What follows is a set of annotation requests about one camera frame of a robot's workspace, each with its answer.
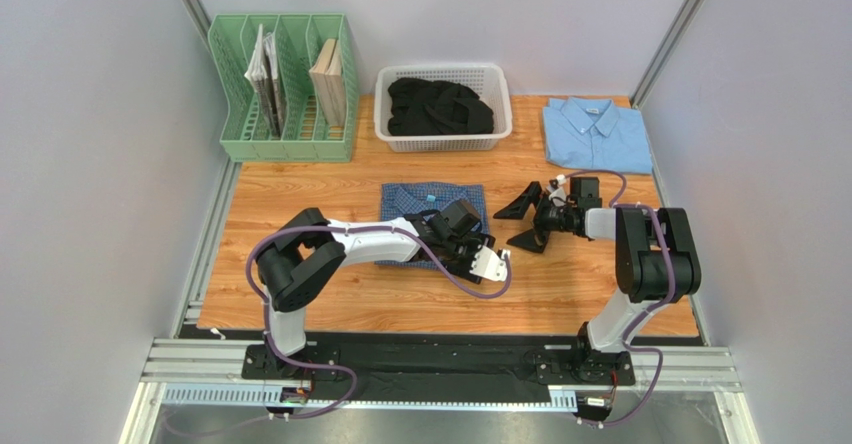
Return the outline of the folded light blue shirt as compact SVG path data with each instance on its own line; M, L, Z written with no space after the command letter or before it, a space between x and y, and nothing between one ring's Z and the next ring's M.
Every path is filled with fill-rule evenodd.
M640 111L612 99L551 98L542 109L545 159L569 169L649 175L653 164Z

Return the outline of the blue checked long sleeve shirt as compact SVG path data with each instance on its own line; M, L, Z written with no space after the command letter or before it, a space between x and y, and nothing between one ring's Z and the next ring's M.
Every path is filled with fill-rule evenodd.
M482 184L385 183L381 186L380 220L387 221L405 214L418 214L424 211L443 211L457 200L466 200L476 209L480 216L480 224L476 230L489 234Z

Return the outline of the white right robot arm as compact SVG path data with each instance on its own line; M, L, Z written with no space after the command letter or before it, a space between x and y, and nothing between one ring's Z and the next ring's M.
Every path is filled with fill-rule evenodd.
M543 253L553 233L570 233L590 241L614 243L617 289L604 309L584 323L572 357L577 365L613 362L619 369L627 357L661 349L638 347L638 331L660 310L696 293L702 272L687 213L682 208L645 204L605 203L593 172L560 175L547 185L531 182L513 201L495 213L502 220L533 215L528 230L508 243Z

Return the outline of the aluminium rail frame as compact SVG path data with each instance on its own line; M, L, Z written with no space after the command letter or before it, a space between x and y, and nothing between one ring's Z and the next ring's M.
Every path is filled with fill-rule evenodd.
M375 414L422 417L435 441L442 415L548 412L571 431L608 438L652 410L693 417L693 396L711 397L720 417L733 415L742 389L729 349L708 344L683 297L638 333L619 377L574 359L578 337L618 291L616 246L555 232L542 253L510 239L530 217L496 212L558 169L538 157L498 151L413 153L358 151L347 163L253 162L230 165L196 255L181 312L197 310L203 332L174 328L150 346L121 441L149 443L159 425L198 405L237 407L209 437L237 443L249 432L354 435ZM245 377L250 349L264 342L265 305L247 282L252 250L308 208L332 221L380 220L386 183L447 182L484 188L496 250L510 255L506 283L484 281L466 292L438 271L390 266L385 258L338 269L307 307L307 345L299 364L269 379Z

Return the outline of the black garment in basket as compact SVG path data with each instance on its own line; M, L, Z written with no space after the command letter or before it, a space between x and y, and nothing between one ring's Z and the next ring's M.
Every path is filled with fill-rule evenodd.
M446 80L404 77L388 88L394 137L492 134L494 111L470 87Z

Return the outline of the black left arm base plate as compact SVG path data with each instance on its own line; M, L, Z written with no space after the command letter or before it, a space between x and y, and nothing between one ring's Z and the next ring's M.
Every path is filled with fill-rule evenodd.
M308 364L336 365L340 359L338 347L319 346L310 343L291 359ZM311 376L319 381L334 381L346 377L337 370L306 369L288 364L277 357L266 344L247 347L242 363L241 377L247 380L308 380Z

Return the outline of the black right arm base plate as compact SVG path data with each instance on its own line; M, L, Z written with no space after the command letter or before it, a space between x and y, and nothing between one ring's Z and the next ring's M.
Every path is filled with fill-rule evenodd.
M524 355L534 379L545 385L631 386L636 383L627 352L579 349L533 349Z

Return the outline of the white plastic basket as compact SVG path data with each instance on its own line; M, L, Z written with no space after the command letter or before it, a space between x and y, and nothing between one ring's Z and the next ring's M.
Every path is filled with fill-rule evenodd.
M493 111L490 134L397 137L389 133L392 117L389 86L400 78L444 80L465 85ZM513 114L503 70L492 63L428 63L388 66L378 73L374 92L374 134L395 152L487 151L513 131Z

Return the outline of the white papers in organizer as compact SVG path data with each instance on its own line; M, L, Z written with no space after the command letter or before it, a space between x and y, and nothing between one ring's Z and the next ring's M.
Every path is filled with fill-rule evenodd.
M270 128L270 136L280 140L286 124L286 98L278 66L276 35L263 24L257 27L256 40L244 77L249 81Z

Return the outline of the tan book in organizer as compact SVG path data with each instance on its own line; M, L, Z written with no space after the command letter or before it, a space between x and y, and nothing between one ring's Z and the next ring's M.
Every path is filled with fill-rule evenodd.
M347 115L347 98L343 79L342 45L337 39L327 39L319 56L309 70L316 98L326 121L343 127Z

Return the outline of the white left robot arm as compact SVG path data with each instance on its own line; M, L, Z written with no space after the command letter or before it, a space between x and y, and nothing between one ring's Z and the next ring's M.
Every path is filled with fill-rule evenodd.
M473 285L500 282L496 294L502 296L510 284L509 254L493 246L479 213L464 199L382 222L343 222L307 208L254 247L245 274L263 302L268 347L291 357L307 344L307 306L339 269L430 261L462 291L484 299Z

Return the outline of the green plastic file organizer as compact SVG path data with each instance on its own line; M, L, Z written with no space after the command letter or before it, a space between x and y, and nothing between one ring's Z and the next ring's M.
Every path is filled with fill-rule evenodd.
M286 120L277 139L245 78L260 30L276 37L279 85L286 100ZM352 159L360 91L350 37L347 19L340 13L219 14L213 19L208 44L228 105L220 144L233 162ZM328 39L344 44L347 116L340 125L326 120L309 76Z

